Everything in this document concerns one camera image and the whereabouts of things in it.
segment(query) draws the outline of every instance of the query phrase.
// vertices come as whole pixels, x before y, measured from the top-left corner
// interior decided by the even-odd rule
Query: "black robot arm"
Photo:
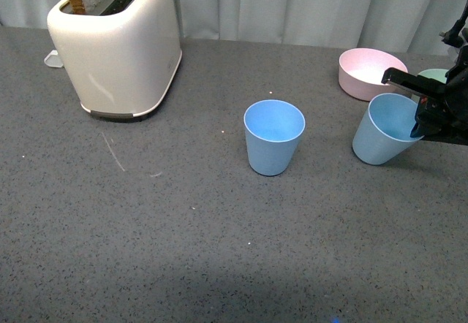
[[[440,34],[444,43],[460,48],[455,66],[447,73],[446,84],[394,68],[387,69],[383,75],[382,83],[391,83],[420,96],[412,137],[468,145],[468,31],[461,30],[467,17],[468,2],[455,26]]]

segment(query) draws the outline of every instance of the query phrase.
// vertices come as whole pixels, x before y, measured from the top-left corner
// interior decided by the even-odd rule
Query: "light blue plastic cup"
[[[244,114],[247,155],[261,175],[278,175],[293,157],[306,128],[302,112],[288,102],[263,100]]]
[[[383,164],[420,140],[410,137],[417,107],[400,94],[374,97],[352,141],[356,156],[367,164]]]

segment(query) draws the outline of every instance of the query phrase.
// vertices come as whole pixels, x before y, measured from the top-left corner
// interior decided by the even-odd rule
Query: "table surface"
[[[117,123],[44,65],[46,30],[0,28],[2,322],[468,319],[467,147],[361,162],[367,103],[339,87],[342,49],[181,46],[155,113]],[[246,157],[243,114],[262,99],[306,118],[276,177]]]

